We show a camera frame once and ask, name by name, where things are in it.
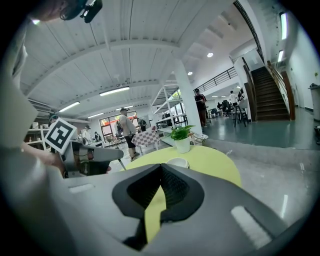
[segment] floor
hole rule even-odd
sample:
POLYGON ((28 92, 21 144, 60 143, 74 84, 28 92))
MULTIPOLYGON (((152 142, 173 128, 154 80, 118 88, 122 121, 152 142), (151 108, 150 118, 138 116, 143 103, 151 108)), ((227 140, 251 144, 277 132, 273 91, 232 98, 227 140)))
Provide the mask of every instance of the floor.
MULTIPOLYGON (((169 145, 160 142, 159 149, 167 147, 169 145)), ((119 148, 124 152, 122 162, 126 166, 131 160, 128 146, 123 143, 119 148)), ((141 149, 139 157, 156 150, 153 145, 141 149)), ((232 150, 226 153, 240 173, 242 188, 269 206, 288 226, 308 214, 319 195, 320 172, 280 167, 233 154, 232 150)), ((118 161, 111 162, 110 166, 110 173, 123 169, 118 161)))
POLYGON ((316 144, 314 127, 320 125, 313 119, 313 113, 303 108, 295 109, 295 121, 250 122, 247 127, 237 123, 232 117, 210 119, 204 134, 214 140, 246 143, 278 148, 320 150, 316 144))

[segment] teal floor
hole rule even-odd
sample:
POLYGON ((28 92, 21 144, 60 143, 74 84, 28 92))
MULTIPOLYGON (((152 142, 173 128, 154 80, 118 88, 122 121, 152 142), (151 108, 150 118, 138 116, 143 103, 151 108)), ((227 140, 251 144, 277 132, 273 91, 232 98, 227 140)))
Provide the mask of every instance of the teal floor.
POLYGON ((253 144, 259 146, 320 150, 316 144, 313 113, 303 108, 295 109, 295 121, 257 121, 247 127, 243 123, 234 127, 231 117, 210 119, 204 134, 210 139, 253 144))

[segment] yellow table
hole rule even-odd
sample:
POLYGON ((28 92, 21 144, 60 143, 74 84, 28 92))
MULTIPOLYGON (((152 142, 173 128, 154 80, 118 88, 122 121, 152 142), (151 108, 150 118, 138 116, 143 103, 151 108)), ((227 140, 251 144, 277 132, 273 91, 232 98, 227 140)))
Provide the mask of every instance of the yellow table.
MULTIPOLYGON (((162 164, 172 158, 184 158, 189 162, 191 170, 225 179, 241 187, 240 174, 234 162, 224 153, 206 146, 191 146, 190 151, 183 154, 178 153, 174 146, 160 149, 139 157, 129 163, 126 169, 130 171, 130 169, 149 164, 162 164)), ((166 198, 160 187, 144 214, 148 242, 159 231, 160 213, 165 209, 166 198)))

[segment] white column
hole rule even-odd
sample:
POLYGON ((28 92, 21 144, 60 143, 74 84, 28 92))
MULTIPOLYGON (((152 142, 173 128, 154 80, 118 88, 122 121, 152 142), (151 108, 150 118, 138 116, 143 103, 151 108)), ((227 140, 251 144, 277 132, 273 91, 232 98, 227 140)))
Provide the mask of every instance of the white column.
POLYGON ((195 126, 192 127, 191 131, 202 134, 200 118, 195 101, 195 93, 190 84, 185 66, 180 59, 174 59, 174 75, 179 85, 186 116, 188 118, 188 124, 195 126))

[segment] green leaves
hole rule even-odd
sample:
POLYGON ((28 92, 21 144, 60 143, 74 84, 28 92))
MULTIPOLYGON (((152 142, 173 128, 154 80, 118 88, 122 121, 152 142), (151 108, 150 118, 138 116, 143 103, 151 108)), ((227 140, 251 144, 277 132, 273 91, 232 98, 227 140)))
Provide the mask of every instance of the green leaves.
POLYGON ((187 125, 185 127, 176 126, 175 129, 171 132, 171 138, 175 141, 186 139, 191 127, 194 127, 194 125, 187 125))

